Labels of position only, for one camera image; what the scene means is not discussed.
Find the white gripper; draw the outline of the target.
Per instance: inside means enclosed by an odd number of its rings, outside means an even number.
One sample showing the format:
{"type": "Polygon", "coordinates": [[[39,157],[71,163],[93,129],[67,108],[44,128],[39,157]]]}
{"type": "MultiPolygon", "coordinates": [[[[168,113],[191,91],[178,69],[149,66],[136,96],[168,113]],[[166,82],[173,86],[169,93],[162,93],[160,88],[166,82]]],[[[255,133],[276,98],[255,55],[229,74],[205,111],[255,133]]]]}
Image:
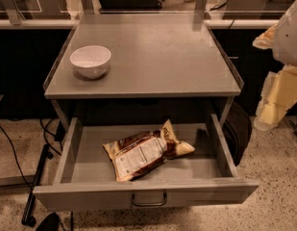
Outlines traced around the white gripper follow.
{"type": "Polygon", "coordinates": [[[269,131],[277,127],[297,103],[297,0],[277,25],[254,39],[253,46],[263,50],[272,48],[274,59],[285,64],[278,73],[268,73],[256,110],[254,126],[269,131]]]}

